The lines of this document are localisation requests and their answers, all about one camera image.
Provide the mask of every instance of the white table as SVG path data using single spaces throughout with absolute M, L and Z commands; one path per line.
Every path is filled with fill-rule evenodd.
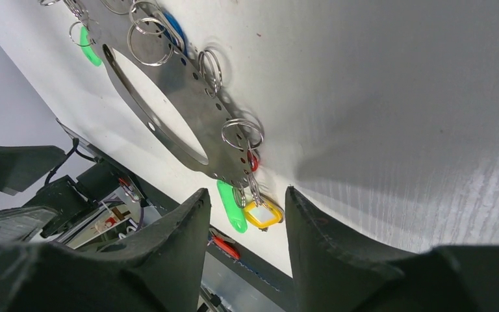
M 257 179 L 281 205 L 294 185 L 406 250 L 499 242 L 499 5 L 160 3 L 191 49 L 222 51 L 225 91 L 266 133 Z M 285 225 L 237 233 L 215 180 L 179 163 L 70 42 L 74 21 L 61 3 L 0 1 L 0 45 L 64 124 L 179 202 L 208 188 L 211 223 L 291 275 Z

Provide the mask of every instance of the metal key holder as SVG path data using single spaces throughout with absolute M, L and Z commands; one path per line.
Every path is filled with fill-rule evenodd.
M 42 5 L 56 2 L 40 0 Z M 196 68 L 183 55 L 185 43 L 172 29 L 161 7 L 153 1 L 64 2 L 67 5 L 75 3 L 87 13 L 87 18 L 79 19 L 81 23 L 86 23 L 91 47 L 103 60 L 119 95 L 154 136 L 189 169 L 203 172 L 232 186 L 247 187 L 247 174 L 251 172 L 250 163 L 246 161 L 248 148 L 231 148 L 224 142 L 226 138 L 232 145 L 248 146 L 248 140 L 238 125 L 228 131 L 222 129 L 226 121 L 233 119 L 216 96 L 222 78 L 217 76 L 210 79 L 209 71 L 206 72 L 201 66 Z M 173 38 L 173 42 L 163 34 L 164 31 Z M 113 50 L 135 64 L 170 100 L 198 139 L 207 154 L 208 163 L 167 127 L 159 124 L 158 116 L 116 62 Z

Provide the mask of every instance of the green key tag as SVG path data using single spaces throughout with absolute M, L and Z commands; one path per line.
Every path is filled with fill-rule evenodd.
M 227 217 L 229 218 L 231 225 L 239 233 L 245 233 L 248 230 L 248 223 L 246 222 L 244 211 L 236 204 L 232 188 L 233 187 L 227 183 L 217 180 L 217 189 L 219 190 L 219 195 L 221 196 L 223 206 L 225 206 L 225 211 L 227 212 Z
M 87 38 L 89 32 L 85 26 L 81 27 L 81 38 L 79 38 L 79 44 L 82 46 L 81 51 L 87 57 L 87 59 L 93 63 L 94 66 L 100 66 L 102 64 L 102 60 L 96 55 L 93 49 L 90 46 L 89 39 Z

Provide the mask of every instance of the yellow key tag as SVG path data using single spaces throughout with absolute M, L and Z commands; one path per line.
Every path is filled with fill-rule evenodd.
M 258 206 L 255 201 L 252 201 L 244 208 L 246 220 L 259 229 L 268 228 L 284 219 L 284 211 L 280 207 L 266 198 L 264 202 L 265 205 Z

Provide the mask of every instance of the oval cutout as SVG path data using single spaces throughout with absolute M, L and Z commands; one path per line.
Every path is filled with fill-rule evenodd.
M 142 70 L 118 50 L 111 50 L 114 53 L 115 62 L 119 69 L 121 69 L 136 92 L 153 111 L 154 116 L 149 117 L 156 123 L 156 126 L 160 127 L 166 134 L 174 134 L 176 138 L 172 138 L 168 135 L 170 139 L 173 141 L 175 139 L 183 141 L 185 146 L 192 149 L 192 151 L 183 149 L 185 152 L 193 156 L 193 158 L 201 164 L 208 164 L 209 160 L 207 154 L 194 135 L 194 132 L 192 132 L 185 119 L 179 114 L 160 88 L 158 88 Z

